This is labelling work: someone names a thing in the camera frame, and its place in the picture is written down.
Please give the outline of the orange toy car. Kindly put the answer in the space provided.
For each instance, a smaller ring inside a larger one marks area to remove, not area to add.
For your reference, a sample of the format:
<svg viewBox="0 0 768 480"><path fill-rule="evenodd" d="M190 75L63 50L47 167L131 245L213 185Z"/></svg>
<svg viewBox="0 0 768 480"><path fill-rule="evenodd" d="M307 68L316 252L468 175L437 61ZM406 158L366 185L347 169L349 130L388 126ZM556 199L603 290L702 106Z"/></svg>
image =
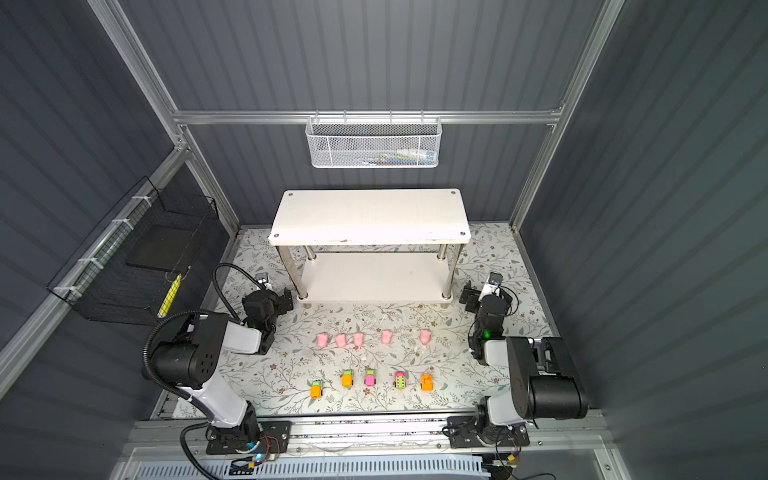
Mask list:
<svg viewBox="0 0 768 480"><path fill-rule="evenodd" d="M434 390L434 382L431 374L421 375L421 390L425 392Z"/></svg>

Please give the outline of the green orange toy truck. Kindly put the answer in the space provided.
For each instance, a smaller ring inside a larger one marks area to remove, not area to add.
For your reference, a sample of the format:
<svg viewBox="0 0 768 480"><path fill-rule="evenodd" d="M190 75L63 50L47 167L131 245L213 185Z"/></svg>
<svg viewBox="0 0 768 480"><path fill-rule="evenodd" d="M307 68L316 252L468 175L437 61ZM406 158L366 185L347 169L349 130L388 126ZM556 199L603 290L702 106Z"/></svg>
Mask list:
<svg viewBox="0 0 768 480"><path fill-rule="evenodd" d="M314 380L310 387L310 398L319 399L323 394L324 382L322 380Z"/></svg>

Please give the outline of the pink green toy car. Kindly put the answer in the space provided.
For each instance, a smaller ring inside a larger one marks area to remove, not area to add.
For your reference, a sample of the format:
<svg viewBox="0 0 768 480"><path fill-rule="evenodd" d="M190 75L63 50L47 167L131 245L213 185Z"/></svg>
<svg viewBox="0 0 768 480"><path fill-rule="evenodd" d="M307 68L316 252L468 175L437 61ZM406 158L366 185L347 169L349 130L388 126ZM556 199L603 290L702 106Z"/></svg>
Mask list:
<svg viewBox="0 0 768 480"><path fill-rule="evenodd" d="M394 374L394 386L396 389L405 389L407 385L407 374L404 371L396 371Z"/></svg>

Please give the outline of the pink green mixer truck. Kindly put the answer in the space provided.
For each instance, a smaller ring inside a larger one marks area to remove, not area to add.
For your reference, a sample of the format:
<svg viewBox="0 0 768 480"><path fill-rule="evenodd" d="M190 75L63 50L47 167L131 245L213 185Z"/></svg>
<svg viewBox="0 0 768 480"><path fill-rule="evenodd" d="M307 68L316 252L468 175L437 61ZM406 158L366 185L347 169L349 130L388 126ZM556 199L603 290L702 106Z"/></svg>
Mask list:
<svg viewBox="0 0 768 480"><path fill-rule="evenodd" d="M376 384L376 372L374 369L367 369L365 372L364 383L367 387L372 387Z"/></svg>

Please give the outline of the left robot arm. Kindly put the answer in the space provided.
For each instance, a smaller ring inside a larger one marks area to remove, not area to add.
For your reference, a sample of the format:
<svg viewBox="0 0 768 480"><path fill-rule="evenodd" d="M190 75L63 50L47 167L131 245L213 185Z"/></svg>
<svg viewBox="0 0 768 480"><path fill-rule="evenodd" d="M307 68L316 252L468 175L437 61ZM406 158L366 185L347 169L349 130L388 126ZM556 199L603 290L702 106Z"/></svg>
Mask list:
<svg viewBox="0 0 768 480"><path fill-rule="evenodd" d="M221 269L234 270L255 286L242 299L244 317L223 293L218 279ZM142 349L143 374L203 413L202 427L216 449L253 453L269 437L263 433L253 404L235 393L218 371L218 360L223 351L267 354L278 318L294 308L293 297L289 289L273 290L268 275L253 276L227 262L214 267L212 285L225 310L183 311L161 319Z"/></svg>

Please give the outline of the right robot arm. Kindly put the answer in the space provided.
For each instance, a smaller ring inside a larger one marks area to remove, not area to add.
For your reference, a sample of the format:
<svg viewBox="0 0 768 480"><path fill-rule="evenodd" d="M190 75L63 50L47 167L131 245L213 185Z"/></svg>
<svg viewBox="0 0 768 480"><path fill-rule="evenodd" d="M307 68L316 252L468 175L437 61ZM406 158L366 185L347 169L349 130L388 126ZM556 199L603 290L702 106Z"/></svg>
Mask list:
<svg viewBox="0 0 768 480"><path fill-rule="evenodd" d="M478 402L472 418L449 428L455 448L522 447L528 444L528 421L586 417L589 400L564 340L504 333L504 321L521 301L498 274L480 289L466 283L459 303L474 315L467 337L472 358L482 366L505 367L507 379L500 392Z"/></svg>

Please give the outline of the white two-tier shelf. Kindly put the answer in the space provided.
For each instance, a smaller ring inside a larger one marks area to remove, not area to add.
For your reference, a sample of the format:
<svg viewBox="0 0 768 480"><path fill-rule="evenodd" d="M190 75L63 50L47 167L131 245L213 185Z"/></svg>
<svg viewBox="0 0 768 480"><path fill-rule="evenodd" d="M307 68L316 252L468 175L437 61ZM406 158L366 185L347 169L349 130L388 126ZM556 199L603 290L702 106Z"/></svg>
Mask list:
<svg viewBox="0 0 768 480"><path fill-rule="evenodd" d="M471 239L457 189L288 190L269 243L309 303L449 303Z"/></svg>

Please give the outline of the floral patterned mat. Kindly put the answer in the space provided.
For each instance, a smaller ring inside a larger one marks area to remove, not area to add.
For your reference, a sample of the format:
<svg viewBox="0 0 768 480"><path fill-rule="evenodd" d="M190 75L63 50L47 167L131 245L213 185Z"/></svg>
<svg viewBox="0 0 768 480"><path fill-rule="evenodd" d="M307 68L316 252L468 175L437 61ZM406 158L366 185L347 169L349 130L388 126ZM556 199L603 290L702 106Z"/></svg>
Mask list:
<svg viewBox="0 0 768 480"><path fill-rule="evenodd" d="M521 300L516 314L504 322L504 333L528 337L551 335L541 303L534 291L515 238L503 223L470 224L471 242L464 248L454 283L454 295L469 281L475 287L490 272L504 276L503 285ZM241 232L233 263L249 273L266 271L278 291L292 288L275 249L269 229ZM425 411L472 408L481 397L501 391L505 367L482 366L469 353L467 335L474 315L456 301L451 304L297 304L278 318L275 341L263 356L222 352L218 371L233 390L251 401L260 416L359 413L372 411ZM420 332L431 340L424 346ZM381 342L390 330L389 345ZM353 335L364 333L356 347ZM317 336L326 333L320 348ZM339 348L335 337L347 336ZM367 369L376 372L376 384L367 387ZM343 388L341 377L352 370L354 383ZM407 374L405 389L394 386L394 374ZM431 374L434 390L421 390L421 375ZM324 382L319 399L310 398L314 380Z"/></svg>

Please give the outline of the yellow green marker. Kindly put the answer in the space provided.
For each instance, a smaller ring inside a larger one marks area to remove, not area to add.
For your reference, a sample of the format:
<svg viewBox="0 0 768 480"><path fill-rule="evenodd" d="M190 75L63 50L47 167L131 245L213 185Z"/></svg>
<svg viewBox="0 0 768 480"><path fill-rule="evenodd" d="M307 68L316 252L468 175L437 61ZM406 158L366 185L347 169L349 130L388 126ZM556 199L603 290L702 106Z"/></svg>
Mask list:
<svg viewBox="0 0 768 480"><path fill-rule="evenodd" d="M158 319L164 319L167 317L167 315L170 312L170 309L174 303L174 300L176 298L176 295L180 289L180 285L182 283L183 276L181 274L178 274L176 278L171 283L171 286L169 287L158 311L157 311L157 318Z"/></svg>

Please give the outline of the orange green mixer truck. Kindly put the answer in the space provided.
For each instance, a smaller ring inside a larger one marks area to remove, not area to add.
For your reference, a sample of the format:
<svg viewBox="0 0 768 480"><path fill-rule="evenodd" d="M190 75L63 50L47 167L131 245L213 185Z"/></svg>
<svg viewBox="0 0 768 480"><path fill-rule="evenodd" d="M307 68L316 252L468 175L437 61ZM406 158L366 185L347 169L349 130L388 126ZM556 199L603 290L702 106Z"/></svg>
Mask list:
<svg viewBox="0 0 768 480"><path fill-rule="evenodd" d="M345 370L341 377L343 388L351 388L354 383L354 373L352 370Z"/></svg>

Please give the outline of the items in white basket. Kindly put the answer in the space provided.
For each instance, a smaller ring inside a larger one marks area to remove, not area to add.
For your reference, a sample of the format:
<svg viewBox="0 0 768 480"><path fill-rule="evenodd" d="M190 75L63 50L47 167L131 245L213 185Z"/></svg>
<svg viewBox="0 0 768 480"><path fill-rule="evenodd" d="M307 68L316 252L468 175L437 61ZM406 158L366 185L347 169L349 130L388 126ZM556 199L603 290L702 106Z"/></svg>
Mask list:
<svg viewBox="0 0 768 480"><path fill-rule="evenodd" d="M418 148L398 149L371 153L368 156L357 158L357 161L374 166L431 168L438 165L438 153L434 150Z"/></svg>

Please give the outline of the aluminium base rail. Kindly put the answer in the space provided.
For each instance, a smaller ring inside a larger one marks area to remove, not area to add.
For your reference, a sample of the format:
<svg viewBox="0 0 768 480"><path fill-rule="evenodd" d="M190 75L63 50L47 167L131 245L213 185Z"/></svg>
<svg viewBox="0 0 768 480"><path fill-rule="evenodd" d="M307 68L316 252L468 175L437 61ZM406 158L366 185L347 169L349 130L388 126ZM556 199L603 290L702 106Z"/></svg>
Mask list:
<svg viewBox="0 0 768 480"><path fill-rule="evenodd" d="M289 431L260 454L209 455L204 431L179 445L188 420L140 421L113 479L627 479L628 468L600 413L538 420L522 442L450 438L445 412L288 416Z"/></svg>

